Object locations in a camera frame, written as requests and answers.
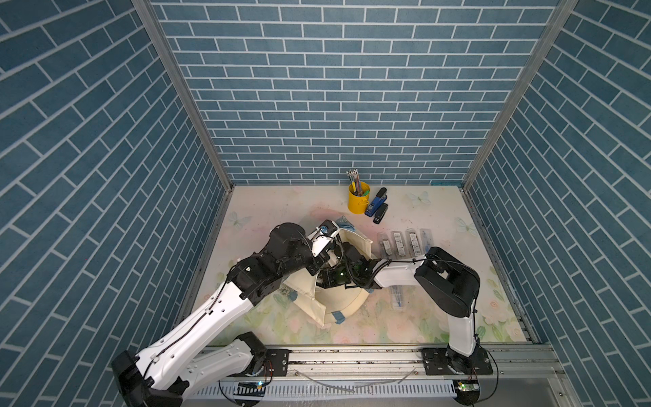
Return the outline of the cream canvas tote bag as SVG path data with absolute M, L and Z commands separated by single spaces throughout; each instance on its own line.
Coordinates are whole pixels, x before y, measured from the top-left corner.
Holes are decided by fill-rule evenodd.
M 302 269 L 281 285 L 281 291 L 319 327 L 343 323 L 371 293 L 369 288 L 358 287 L 349 271 L 361 272 L 375 258 L 372 240 L 344 216 L 334 223 L 340 232 L 320 273 L 312 276 Z

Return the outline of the clear compass set case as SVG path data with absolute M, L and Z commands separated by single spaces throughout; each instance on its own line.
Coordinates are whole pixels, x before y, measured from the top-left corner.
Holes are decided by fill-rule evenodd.
M 393 242 L 395 244 L 395 253 L 398 258 L 406 258 L 408 255 L 407 249 L 405 247 L 405 240 L 403 239 L 403 234 L 401 232 L 394 231 L 392 232 Z

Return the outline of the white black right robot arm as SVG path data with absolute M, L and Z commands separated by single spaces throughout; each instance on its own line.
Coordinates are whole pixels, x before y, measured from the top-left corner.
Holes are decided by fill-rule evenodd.
M 345 250 L 337 264 L 320 272 L 316 285 L 331 289 L 379 290 L 397 286 L 419 286 L 447 315 L 449 339 L 446 349 L 424 349 L 427 369 L 438 353 L 447 366 L 445 373 L 491 375 L 492 358 L 476 333 L 476 300 L 481 287 L 478 273 L 439 247 L 414 259 L 366 259 L 357 249 Z

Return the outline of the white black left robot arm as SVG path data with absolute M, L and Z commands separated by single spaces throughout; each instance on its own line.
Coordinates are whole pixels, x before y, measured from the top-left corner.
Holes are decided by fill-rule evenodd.
M 290 222 L 272 229 L 263 249 L 238 261 L 215 293 L 177 327 L 137 354 L 115 357 L 111 367 L 125 404 L 180 406 L 225 377 L 268 373 L 266 346 L 252 332 L 209 354 L 204 349 L 291 274 L 302 269 L 318 274 L 339 232 L 331 220 L 312 234 Z

